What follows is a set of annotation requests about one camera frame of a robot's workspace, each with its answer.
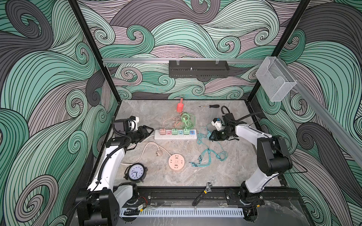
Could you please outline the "pink usb charger plug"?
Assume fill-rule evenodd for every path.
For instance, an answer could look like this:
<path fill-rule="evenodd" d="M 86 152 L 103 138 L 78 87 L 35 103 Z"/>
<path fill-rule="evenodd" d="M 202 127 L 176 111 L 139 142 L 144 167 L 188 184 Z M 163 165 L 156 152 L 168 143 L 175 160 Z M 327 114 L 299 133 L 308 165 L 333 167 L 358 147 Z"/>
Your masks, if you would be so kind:
<path fill-rule="evenodd" d="M 160 135 L 166 135 L 166 129 L 160 129 L 159 134 Z"/>

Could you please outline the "white multicolour power strip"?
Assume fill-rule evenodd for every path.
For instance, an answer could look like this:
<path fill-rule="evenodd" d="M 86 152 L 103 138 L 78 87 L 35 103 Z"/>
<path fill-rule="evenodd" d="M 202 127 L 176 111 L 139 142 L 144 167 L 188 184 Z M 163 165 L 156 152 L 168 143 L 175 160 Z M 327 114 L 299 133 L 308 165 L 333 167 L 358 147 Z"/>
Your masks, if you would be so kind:
<path fill-rule="evenodd" d="M 177 134 L 172 133 L 172 129 L 166 129 L 166 134 L 161 135 L 160 130 L 155 130 L 154 139 L 159 141 L 171 141 L 171 140 L 182 140 L 192 141 L 197 140 L 196 130 L 189 130 L 189 134 L 184 134 L 184 130 L 177 130 Z"/>

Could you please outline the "round pink socket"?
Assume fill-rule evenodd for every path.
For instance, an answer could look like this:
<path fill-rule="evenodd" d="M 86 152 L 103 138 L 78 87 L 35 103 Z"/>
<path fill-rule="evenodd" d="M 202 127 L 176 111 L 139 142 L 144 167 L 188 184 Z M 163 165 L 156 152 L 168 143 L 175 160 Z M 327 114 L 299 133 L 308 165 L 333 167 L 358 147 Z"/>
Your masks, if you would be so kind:
<path fill-rule="evenodd" d="M 181 171 L 185 166 L 185 159 L 181 154 L 173 154 L 168 159 L 168 165 L 173 171 Z"/>

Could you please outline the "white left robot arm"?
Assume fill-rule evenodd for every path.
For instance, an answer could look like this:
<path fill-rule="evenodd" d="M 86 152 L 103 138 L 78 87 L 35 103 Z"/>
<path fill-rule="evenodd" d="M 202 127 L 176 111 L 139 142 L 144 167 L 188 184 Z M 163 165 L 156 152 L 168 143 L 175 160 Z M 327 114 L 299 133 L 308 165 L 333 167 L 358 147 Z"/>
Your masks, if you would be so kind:
<path fill-rule="evenodd" d="M 143 182 L 147 168 L 137 162 L 128 164 L 125 177 L 128 183 L 115 186 L 118 168 L 131 145 L 147 139 L 154 129 L 139 126 L 139 118 L 130 116 L 112 123 L 114 138 L 106 143 L 105 154 L 96 174 L 84 191 L 76 198 L 76 211 L 81 226 L 115 226 L 121 216 L 121 208 L 128 201 L 137 201 L 137 183 Z"/>

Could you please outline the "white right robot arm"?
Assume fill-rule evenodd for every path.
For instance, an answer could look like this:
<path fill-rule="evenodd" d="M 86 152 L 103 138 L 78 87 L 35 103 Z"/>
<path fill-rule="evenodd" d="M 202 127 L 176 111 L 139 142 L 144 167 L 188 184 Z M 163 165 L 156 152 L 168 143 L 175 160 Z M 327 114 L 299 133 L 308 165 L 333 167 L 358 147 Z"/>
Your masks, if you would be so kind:
<path fill-rule="evenodd" d="M 282 136 L 273 136 L 252 128 L 244 119 L 235 119 L 229 108 L 221 107 L 222 118 L 215 118 L 212 125 L 215 130 L 209 136 L 211 141 L 231 141 L 243 138 L 256 148 L 258 168 L 241 185 L 240 196 L 246 201 L 263 192 L 267 183 L 293 167 L 292 160 Z"/>

